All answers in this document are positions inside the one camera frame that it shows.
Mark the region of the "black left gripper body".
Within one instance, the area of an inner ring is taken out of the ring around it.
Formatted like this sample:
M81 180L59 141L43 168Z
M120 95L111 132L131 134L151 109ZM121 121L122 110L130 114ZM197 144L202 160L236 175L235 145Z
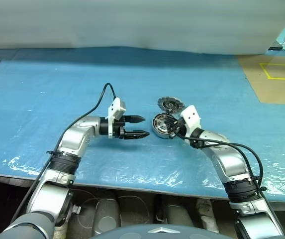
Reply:
M112 136L119 139L129 139L129 134L125 130L125 124L130 122L130 116L122 116L114 120L112 124Z

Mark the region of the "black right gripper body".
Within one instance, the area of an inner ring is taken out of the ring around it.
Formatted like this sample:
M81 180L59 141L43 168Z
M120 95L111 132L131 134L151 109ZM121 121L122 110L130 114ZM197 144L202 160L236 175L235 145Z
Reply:
M179 135L181 137L185 137L186 132L187 132L187 129L186 129L185 120L182 117L180 117L176 121L176 135Z

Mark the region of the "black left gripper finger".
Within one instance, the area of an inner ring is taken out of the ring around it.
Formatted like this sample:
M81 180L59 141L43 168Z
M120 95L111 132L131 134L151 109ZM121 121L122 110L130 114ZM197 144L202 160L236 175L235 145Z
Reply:
M125 122L128 123L140 123L145 121L145 118L138 115L130 115L130 116L124 116Z
M126 140L141 139L149 135L150 133L144 130L133 130L133 131L124 130L123 139L126 139Z

